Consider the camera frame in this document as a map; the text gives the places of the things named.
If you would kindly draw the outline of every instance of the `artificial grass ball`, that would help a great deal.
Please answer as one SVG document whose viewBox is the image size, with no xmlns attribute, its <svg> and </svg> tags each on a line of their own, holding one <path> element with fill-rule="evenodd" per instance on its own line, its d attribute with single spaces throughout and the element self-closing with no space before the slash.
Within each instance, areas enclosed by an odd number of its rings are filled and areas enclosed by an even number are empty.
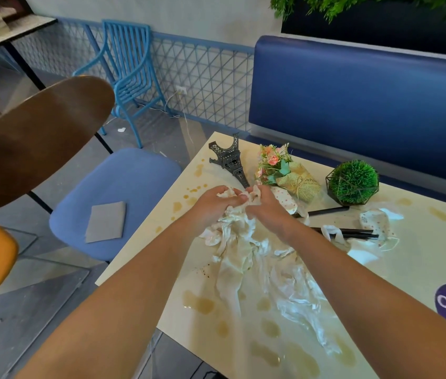
<svg viewBox="0 0 446 379">
<path fill-rule="evenodd" d="M 352 205 L 366 203 L 379 187 L 377 171 L 358 159 L 338 165 L 327 180 L 328 188 L 337 199 Z"/>
</svg>

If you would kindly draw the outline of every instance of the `metal lattice fence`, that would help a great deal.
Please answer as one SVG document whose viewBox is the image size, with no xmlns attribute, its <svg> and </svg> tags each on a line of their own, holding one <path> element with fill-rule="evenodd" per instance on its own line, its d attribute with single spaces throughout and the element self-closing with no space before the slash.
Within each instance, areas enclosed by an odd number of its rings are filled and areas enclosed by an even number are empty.
<svg viewBox="0 0 446 379">
<path fill-rule="evenodd" d="M 102 47 L 99 24 L 62 20 L 14 44 L 33 68 L 69 77 L 95 57 L 91 40 Z M 165 98 L 172 97 L 170 108 L 192 119 L 248 129 L 252 48 L 154 33 L 151 57 Z M 108 79 L 101 65 L 89 74 Z M 183 98 L 174 95 L 177 85 L 187 89 Z M 154 94 L 153 88 L 143 99 Z"/>
</svg>

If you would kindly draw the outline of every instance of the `hand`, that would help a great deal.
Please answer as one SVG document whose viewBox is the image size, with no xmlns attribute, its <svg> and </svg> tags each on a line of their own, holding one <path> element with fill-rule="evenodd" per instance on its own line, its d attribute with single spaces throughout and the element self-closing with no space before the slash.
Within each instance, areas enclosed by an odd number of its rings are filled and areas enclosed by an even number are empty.
<svg viewBox="0 0 446 379">
<path fill-rule="evenodd" d="M 258 185 L 258 188 L 261 191 L 261 204 L 247 206 L 246 214 L 249 218 L 258 218 L 267 229 L 281 237 L 278 233 L 281 232 L 283 224 L 295 220 L 281 206 L 270 190 L 270 187 L 267 185 Z M 249 187 L 246 190 L 251 192 L 253 188 Z"/>
<path fill-rule="evenodd" d="M 222 198 L 217 194 L 223 193 L 228 189 L 226 186 L 217 186 L 207 190 L 200 196 L 195 205 L 188 210 L 186 215 L 193 219 L 197 234 L 201 234 L 207 226 L 217 222 L 228 206 L 240 206 L 247 197 L 240 195 L 242 191 L 234 189 L 236 197 Z"/>
</svg>

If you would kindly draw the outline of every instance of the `eiffel tower figurine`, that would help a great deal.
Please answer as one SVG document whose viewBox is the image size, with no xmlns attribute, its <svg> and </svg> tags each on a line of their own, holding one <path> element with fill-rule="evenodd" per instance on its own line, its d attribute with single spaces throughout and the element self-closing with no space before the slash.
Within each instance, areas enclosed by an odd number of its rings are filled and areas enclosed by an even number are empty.
<svg viewBox="0 0 446 379">
<path fill-rule="evenodd" d="M 216 144 L 216 141 L 209 144 L 209 149 L 216 153 L 218 159 L 209 158 L 209 162 L 220 165 L 228 170 L 239 180 L 244 188 L 249 187 L 249 182 L 244 175 L 241 164 L 241 151 L 239 150 L 239 137 L 234 134 L 234 142 L 228 149 L 223 149 Z"/>
</svg>

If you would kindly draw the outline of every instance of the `white wall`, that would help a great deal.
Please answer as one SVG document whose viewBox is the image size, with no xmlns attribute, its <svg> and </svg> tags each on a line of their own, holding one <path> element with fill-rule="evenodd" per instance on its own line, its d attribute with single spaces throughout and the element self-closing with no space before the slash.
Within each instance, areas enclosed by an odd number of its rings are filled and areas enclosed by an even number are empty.
<svg viewBox="0 0 446 379">
<path fill-rule="evenodd" d="M 281 31 L 270 0 L 27 0 L 46 16 L 149 24 L 156 32 L 254 46 Z"/>
</svg>

